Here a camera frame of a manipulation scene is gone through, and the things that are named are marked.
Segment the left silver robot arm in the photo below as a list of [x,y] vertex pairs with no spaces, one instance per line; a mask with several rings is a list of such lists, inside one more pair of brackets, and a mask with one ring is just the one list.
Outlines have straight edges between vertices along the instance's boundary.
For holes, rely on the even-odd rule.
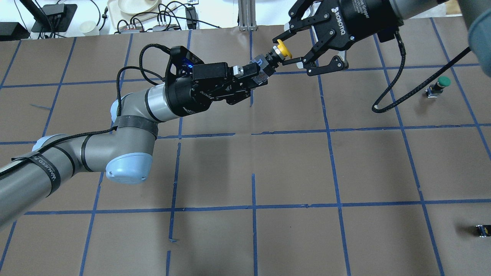
[[13,157],[1,169],[1,227],[16,221],[54,194],[77,173],[105,173],[116,183],[140,184],[148,179],[158,125],[207,111],[214,101],[233,105],[266,84],[252,62],[170,63],[161,84],[117,96],[113,126],[103,131],[40,138],[32,151]]

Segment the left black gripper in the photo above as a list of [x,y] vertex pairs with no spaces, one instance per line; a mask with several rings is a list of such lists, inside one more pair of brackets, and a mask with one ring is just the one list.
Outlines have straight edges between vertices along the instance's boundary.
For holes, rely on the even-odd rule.
[[165,70],[165,98],[170,110],[178,117],[186,117],[210,108],[218,91],[227,89],[226,103],[235,105],[251,96],[251,91],[262,84],[259,78],[260,65],[227,63],[195,64],[178,67],[170,64]]

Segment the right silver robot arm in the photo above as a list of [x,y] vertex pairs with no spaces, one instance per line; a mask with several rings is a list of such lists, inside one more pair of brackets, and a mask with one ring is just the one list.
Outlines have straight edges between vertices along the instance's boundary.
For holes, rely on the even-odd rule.
[[[344,56],[352,45],[376,34],[380,42],[394,39],[404,21],[439,5],[442,0],[297,0],[288,11],[285,30],[276,43],[288,63],[297,63],[310,76],[348,68]],[[459,0],[465,31],[456,36],[466,41],[483,73],[490,75],[490,1]],[[315,43],[299,58],[293,58],[283,43],[304,30],[312,30]]]

